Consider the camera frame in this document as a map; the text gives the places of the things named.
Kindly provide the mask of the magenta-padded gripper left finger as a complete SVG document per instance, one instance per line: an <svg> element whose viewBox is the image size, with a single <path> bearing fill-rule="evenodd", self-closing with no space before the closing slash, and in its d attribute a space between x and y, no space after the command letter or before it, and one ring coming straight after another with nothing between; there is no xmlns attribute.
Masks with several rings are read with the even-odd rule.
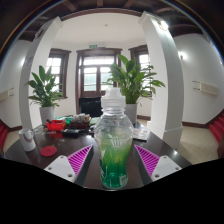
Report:
<svg viewBox="0 0 224 224"><path fill-rule="evenodd" d="M45 171L82 186L84 184L93 155L93 146L88 145L70 154L69 156L58 156L45 168Z"/></svg>

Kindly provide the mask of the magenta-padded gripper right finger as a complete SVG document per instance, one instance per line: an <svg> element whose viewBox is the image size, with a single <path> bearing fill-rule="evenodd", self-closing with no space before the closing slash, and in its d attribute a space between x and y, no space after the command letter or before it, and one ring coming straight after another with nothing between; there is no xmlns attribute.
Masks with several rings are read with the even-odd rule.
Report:
<svg viewBox="0 0 224 224"><path fill-rule="evenodd" d="M135 148L153 182L181 170L181 167L167 155L158 156L138 145Z"/></svg>

